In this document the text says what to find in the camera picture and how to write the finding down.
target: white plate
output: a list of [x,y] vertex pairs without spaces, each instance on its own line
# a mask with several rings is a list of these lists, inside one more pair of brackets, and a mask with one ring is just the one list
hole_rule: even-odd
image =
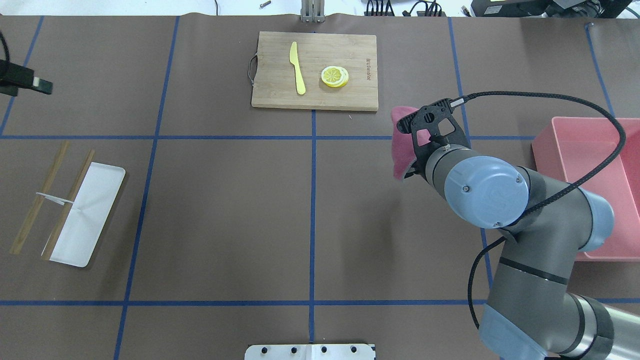
[[62,227],[51,261],[85,267],[118,195],[125,170],[91,163]]

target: yellow plastic knife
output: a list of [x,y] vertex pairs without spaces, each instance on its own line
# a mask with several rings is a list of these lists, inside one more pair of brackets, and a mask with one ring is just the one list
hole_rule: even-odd
[[302,80],[302,73],[300,72],[300,64],[298,63],[298,43],[291,43],[291,50],[289,50],[289,62],[293,64],[296,69],[296,91],[300,95],[304,95],[307,92],[305,82]]

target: pink bin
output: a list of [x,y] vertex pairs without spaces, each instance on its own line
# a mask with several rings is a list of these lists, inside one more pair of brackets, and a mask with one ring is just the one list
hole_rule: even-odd
[[[640,119],[618,119],[627,142],[609,166],[582,185],[607,199],[616,217],[613,233],[599,249],[578,253],[579,261],[640,261]],[[535,140],[538,172],[573,182],[596,167],[618,143],[605,118],[554,117]]]

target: plastic lemon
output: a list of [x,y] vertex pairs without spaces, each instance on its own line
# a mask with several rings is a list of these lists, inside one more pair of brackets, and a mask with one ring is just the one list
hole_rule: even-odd
[[349,81],[347,69],[340,66],[327,66],[320,75],[323,83],[332,88],[341,88]]

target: pink towel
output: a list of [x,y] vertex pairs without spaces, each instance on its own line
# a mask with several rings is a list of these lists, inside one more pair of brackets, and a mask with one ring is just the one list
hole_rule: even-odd
[[[391,121],[394,124],[394,134],[391,137],[391,157],[394,160],[394,178],[398,180],[404,179],[404,175],[409,171],[416,157],[413,151],[411,134],[402,134],[398,131],[396,124],[401,118],[416,111],[418,109],[410,106],[396,106],[391,109]],[[428,143],[430,137],[431,135],[427,130],[418,132],[418,144],[424,145]]]

